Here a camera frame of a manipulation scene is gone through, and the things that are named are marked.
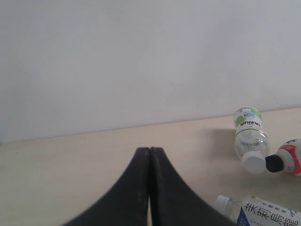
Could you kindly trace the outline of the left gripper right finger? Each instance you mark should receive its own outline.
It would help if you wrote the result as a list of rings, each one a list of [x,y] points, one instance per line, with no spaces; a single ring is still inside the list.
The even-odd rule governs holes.
[[[150,149],[150,210],[154,226],[234,226],[177,173],[163,148]]]

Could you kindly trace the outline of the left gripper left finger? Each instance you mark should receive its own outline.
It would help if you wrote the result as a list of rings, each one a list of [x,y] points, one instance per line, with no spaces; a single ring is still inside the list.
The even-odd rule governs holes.
[[[137,148],[116,183],[66,226],[146,226],[150,149]]]

